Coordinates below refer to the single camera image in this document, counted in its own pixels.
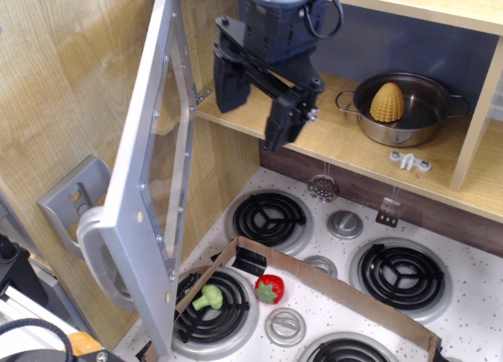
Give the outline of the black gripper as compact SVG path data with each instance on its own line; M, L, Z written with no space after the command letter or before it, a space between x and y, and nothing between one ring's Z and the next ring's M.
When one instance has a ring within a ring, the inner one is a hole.
M246 104L252 86L273 99L264 148L275 152L294 142L325 85L310 62L322 34L329 0L244 0L244 19L220 16L214 81L218 109Z

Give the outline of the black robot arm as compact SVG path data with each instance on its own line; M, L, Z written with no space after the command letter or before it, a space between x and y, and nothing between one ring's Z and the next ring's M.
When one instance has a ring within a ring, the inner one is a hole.
M311 63L318 41L343 24L340 0L245 0L244 20L220 16L214 82L218 109L247 103L253 86L272 100L264 148L275 152L317 118L325 84Z

